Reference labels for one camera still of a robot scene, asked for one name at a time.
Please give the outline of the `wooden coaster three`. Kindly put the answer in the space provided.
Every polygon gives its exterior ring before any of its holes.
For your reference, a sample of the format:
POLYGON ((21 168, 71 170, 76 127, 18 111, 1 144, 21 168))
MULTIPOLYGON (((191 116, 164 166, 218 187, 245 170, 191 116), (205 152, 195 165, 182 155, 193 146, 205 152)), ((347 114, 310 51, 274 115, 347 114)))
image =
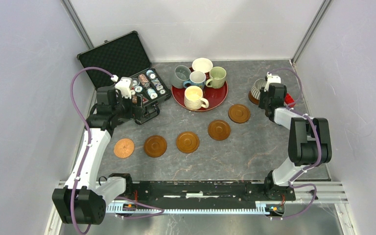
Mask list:
POLYGON ((145 140, 143 149, 147 156, 157 158, 166 152, 167 142, 164 137, 153 135, 145 140))

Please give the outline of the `wooden coaster one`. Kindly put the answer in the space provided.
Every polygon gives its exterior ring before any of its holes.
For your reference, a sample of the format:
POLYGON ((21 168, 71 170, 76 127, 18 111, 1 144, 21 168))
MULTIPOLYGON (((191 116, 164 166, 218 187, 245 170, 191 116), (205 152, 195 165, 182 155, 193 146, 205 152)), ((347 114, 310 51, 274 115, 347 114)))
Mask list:
POLYGON ((234 104, 229 108, 228 116, 235 123, 245 123, 250 119, 251 113, 247 106, 234 104))

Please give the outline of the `cream ribbed mug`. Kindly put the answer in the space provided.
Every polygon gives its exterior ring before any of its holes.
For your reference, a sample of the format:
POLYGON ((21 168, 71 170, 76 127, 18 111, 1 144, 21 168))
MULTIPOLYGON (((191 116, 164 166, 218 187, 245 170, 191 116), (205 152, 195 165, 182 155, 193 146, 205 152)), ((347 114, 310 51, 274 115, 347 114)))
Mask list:
POLYGON ((189 86, 184 92, 184 105, 190 110, 209 108, 209 101, 203 97, 203 90, 197 86, 189 86))

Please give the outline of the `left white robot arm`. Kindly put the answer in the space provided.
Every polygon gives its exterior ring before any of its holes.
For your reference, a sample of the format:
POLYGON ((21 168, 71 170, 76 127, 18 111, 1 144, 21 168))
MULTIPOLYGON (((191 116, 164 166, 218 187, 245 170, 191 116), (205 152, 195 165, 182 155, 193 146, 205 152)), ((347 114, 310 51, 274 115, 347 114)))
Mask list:
POLYGON ((130 174, 112 173, 101 186, 97 173, 108 143, 122 119, 137 119, 143 113, 141 96, 132 88, 107 86, 96 90, 96 104, 84 121, 85 132, 79 156, 63 188, 56 188, 52 201, 64 224, 99 225, 107 207, 116 198, 134 199, 130 174))

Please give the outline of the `wooden coaster two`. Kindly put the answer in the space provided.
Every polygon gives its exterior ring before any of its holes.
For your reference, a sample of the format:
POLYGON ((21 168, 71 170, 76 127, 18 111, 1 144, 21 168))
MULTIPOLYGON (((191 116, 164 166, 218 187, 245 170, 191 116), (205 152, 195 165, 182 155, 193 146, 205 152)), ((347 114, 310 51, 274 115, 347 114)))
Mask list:
POLYGON ((226 121, 214 120, 208 125, 208 135, 216 141, 227 139, 230 133, 231 128, 226 121))

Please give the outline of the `woven cork coaster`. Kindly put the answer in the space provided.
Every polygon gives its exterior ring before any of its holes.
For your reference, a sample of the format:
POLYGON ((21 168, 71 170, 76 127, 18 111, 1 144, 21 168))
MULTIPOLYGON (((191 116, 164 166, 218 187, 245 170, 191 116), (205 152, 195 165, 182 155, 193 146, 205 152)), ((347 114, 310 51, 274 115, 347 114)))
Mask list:
POLYGON ((125 159, 132 155, 134 149, 134 142, 131 139, 124 138, 117 141, 114 146, 113 152, 116 157, 125 159))

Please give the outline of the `wooden coaster four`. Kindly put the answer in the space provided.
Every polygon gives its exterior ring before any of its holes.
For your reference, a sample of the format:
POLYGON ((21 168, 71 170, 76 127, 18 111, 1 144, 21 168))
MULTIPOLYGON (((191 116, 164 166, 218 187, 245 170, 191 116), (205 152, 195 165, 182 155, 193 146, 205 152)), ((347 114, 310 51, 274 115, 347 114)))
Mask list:
POLYGON ((251 93, 251 92, 248 93, 248 98, 249 98, 249 100, 250 100, 253 104, 255 104, 255 105, 259 105, 259 100, 258 100, 258 99, 255 99, 255 98, 252 96, 252 93, 251 93))

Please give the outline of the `wooden coaster five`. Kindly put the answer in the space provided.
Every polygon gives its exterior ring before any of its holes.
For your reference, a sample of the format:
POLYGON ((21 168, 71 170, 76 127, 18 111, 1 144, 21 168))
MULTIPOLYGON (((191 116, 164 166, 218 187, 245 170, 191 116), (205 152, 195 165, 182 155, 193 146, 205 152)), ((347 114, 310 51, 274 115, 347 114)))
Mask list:
POLYGON ((183 153, 193 153, 198 149, 199 145, 199 137, 194 132, 182 132, 176 138, 176 146, 178 150, 183 153))

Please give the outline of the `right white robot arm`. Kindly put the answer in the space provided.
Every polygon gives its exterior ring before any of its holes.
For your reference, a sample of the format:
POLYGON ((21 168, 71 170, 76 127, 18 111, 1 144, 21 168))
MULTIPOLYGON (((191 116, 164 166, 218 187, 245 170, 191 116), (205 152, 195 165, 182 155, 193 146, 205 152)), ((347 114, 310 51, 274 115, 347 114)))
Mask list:
POLYGON ((293 189, 293 183, 310 169, 330 162, 329 121, 311 117, 285 105, 286 85, 270 83, 260 88, 259 107, 270 121, 289 130, 288 157, 264 180, 263 194, 275 200, 293 189))

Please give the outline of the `grey striped cup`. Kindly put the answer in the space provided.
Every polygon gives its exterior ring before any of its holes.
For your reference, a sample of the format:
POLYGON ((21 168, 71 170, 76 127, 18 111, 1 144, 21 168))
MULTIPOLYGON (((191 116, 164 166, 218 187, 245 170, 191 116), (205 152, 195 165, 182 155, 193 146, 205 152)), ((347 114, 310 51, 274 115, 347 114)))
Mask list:
POLYGON ((261 94, 261 89, 265 88, 265 85, 266 85, 266 80, 265 79, 258 79, 255 81, 255 83, 253 84, 250 92, 251 92, 251 95, 254 99, 256 100, 260 100, 260 94, 261 94))

